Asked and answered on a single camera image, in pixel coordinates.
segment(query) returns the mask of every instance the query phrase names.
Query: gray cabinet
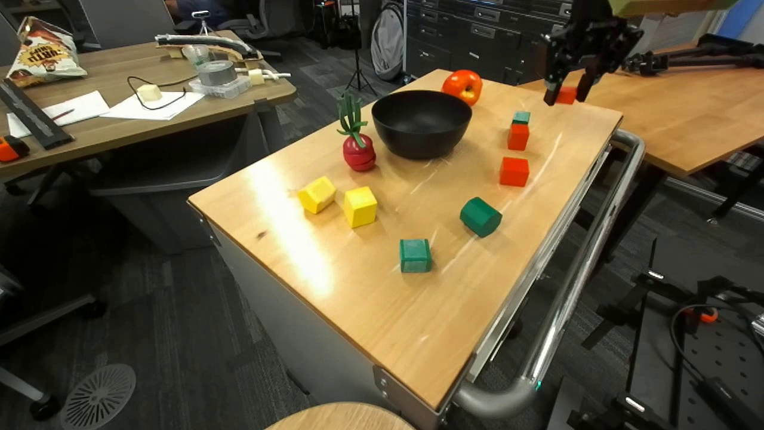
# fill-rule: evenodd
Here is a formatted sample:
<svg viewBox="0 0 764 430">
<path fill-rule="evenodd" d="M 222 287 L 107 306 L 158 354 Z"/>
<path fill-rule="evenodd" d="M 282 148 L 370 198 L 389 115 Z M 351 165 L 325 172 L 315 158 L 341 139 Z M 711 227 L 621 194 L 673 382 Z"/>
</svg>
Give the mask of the gray cabinet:
<svg viewBox="0 0 764 430">
<path fill-rule="evenodd" d="M 544 72 L 542 33 L 563 24 L 568 0 L 406 0 L 403 72 L 468 67 L 523 84 Z"/>
</svg>

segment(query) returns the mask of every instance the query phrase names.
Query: wooden tabletop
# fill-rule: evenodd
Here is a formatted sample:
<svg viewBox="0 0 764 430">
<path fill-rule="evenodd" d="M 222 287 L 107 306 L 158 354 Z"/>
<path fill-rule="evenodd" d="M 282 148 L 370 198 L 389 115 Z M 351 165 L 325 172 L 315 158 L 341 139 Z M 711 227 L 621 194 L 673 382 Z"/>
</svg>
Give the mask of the wooden tabletop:
<svg viewBox="0 0 764 430">
<path fill-rule="evenodd" d="M 81 67 L 88 72 L 84 79 L 64 79 L 43 86 L 26 88 L 26 96 L 41 108 L 55 105 L 91 91 L 100 91 L 107 105 L 117 105 L 131 96 L 127 76 L 141 76 L 155 84 L 170 84 L 193 76 L 193 67 L 186 60 L 170 60 L 165 48 L 155 43 L 112 48 L 86 53 L 79 57 Z M 86 122 L 67 124 L 67 134 L 74 136 L 72 143 L 64 143 L 53 151 L 43 151 L 31 136 L 24 139 L 31 146 L 31 153 L 24 160 L 0 165 L 0 182 L 21 177 L 26 172 L 50 167 L 67 160 L 79 160 L 98 155 L 119 146 L 143 143 L 155 136 L 177 134 L 184 129 L 222 122 L 229 117 L 246 115 L 255 100 L 279 103 L 289 100 L 296 88 L 279 79 L 267 81 L 265 86 L 253 86 L 236 98 L 203 98 L 191 105 L 186 112 L 177 115 L 170 122 L 141 122 L 141 119 L 110 119 L 93 117 Z M 0 103 L 0 129 L 7 134 L 7 108 Z"/>
<path fill-rule="evenodd" d="M 267 430 L 413 430 L 396 413 L 372 406 L 372 404 L 320 404 L 284 420 L 270 425 Z"/>
<path fill-rule="evenodd" d="M 439 88 L 444 76 L 437 69 L 406 88 Z M 530 110 L 525 153 L 506 151 L 516 110 Z M 547 108 L 537 91 L 487 81 L 463 141 L 432 162 L 392 155 L 372 127 L 370 105 L 363 117 L 377 146 L 372 172 L 344 165 L 344 136 L 329 124 L 191 196 L 191 203 L 437 411 L 518 280 L 535 270 L 530 260 L 580 191 L 621 112 Z M 530 160 L 528 186 L 499 184 L 504 155 Z M 296 191 L 318 177 L 339 191 L 370 186 L 380 201 L 377 222 L 351 229 L 337 203 L 306 215 Z M 473 196 L 504 215 L 485 239 L 458 220 Z M 435 270 L 403 275 L 399 239 L 430 239 Z"/>
<path fill-rule="evenodd" d="M 764 72 L 676 67 L 659 76 L 604 74 L 587 105 L 623 112 L 623 129 L 645 139 L 645 162 L 695 174 L 764 136 Z"/>
</svg>

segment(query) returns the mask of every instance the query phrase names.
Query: yellow cube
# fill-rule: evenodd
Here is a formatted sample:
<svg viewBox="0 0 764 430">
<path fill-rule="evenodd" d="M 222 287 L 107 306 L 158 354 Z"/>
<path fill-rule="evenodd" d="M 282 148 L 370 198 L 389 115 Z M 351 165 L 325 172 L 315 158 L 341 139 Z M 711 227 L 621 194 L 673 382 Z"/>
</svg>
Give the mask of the yellow cube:
<svg viewBox="0 0 764 430">
<path fill-rule="evenodd" d="M 310 182 L 306 189 L 301 189 L 296 196 L 301 198 L 306 213 L 318 215 L 334 201 L 334 194 L 337 186 L 327 177 L 320 177 Z"/>
<path fill-rule="evenodd" d="M 341 210 L 353 229 L 372 225 L 377 220 L 377 198 L 370 186 L 358 186 L 344 194 Z"/>
</svg>

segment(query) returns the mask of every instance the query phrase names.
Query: red cube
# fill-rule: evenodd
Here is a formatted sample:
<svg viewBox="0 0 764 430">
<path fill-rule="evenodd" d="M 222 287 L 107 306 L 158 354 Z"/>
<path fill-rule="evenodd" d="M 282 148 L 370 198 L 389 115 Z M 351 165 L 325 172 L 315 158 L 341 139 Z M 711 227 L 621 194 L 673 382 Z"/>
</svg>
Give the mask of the red cube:
<svg viewBox="0 0 764 430">
<path fill-rule="evenodd" d="M 575 93 L 578 93 L 575 86 L 563 86 L 563 88 L 559 88 L 559 93 L 556 93 L 556 103 L 573 105 L 573 103 L 575 103 Z"/>
<path fill-rule="evenodd" d="M 506 148 L 511 148 L 511 151 L 525 151 L 528 139 L 530 139 L 530 127 L 528 127 L 528 124 L 520 124 L 520 122 L 513 122 L 513 124 L 509 127 Z"/>
<path fill-rule="evenodd" d="M 525 186 L 530 167 L 525 158 L 501 158 L 499 182 L 506 186 Z"/>
</svg>

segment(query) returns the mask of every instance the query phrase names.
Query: wooden block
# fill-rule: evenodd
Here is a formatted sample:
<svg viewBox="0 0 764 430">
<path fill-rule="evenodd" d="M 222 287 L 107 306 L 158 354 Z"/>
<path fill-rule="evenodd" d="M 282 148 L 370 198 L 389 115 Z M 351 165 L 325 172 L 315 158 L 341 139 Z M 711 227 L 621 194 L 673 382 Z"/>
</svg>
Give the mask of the wooden block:
<svg viewBox="0 0 764 430">
<path fill-rule="evenodd" d="M 513 124 L 530 124 L 530 112 L 528 110 L 518 110 L 511 122 Z"/>
<path fill-rule="evenodd" d="M 478 196 L 461 208 L 458 217 L 478 237 L 487 237 L 501 225 L 501 213 Z"/>
<path fill-rule="evenodd" d="M 556 93 L 556 103 L 573 105 L 575 103 L 575 93 L 578 93 L 575 86 L 563 86 Z"/>
<path fill-rule="evenodd" d="M 377 220 L 377 198 L 370 186 L 356 186 L 344 194 L 341 210 L 349 225 L 358 229 Z"/>
<path fill-rule="evenodd" d="M 318 215 L 334 201 L 334 194 L 337 186 L 327 177 L 320 177 L 310 182 L 306 189 L 301 189 L 296 196 L 306 213 Z"/>
<path fill-rule="evenodd" d="M 525 186 L 530 167 L 525 158 L 501 158 L 499 182 L 506 186 Z"/>
<path fill-rule="evenodd" d="M 513 124 L 509 127 L 506 148 L 511 148 L 511 151 L 525 151 L 528 139 L 530 139 L 530 127 L 513 122 Z"/>
<path fill-rule="evenodd" d="M 401 239 L 401 272 L 430 272 L 432 253 L 427 239 Z"/>
</svg>

